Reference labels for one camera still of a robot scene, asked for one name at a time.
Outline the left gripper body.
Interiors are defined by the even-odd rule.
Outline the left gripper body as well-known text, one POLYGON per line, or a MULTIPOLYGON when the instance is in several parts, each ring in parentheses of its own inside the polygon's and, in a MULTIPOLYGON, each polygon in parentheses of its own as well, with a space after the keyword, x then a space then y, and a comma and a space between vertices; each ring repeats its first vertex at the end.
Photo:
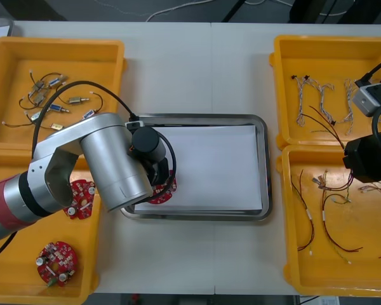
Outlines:
POLYGON ((167 186, 167 180, 170 175, 169 162, 167 158, 163 158, 157 163, 153 163, 148 159, 143 159, 142 166, 145 168, 147 178, 151 186, 167 186))

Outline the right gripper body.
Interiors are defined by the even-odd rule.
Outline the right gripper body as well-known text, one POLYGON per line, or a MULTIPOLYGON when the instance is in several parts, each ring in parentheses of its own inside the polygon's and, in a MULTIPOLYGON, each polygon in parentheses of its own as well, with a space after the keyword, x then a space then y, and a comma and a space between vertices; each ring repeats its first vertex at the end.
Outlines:
POLYGON ((343 162, 355 179, 363 183, 381 181, 381 147, 373 135, 349 141, 343 162))

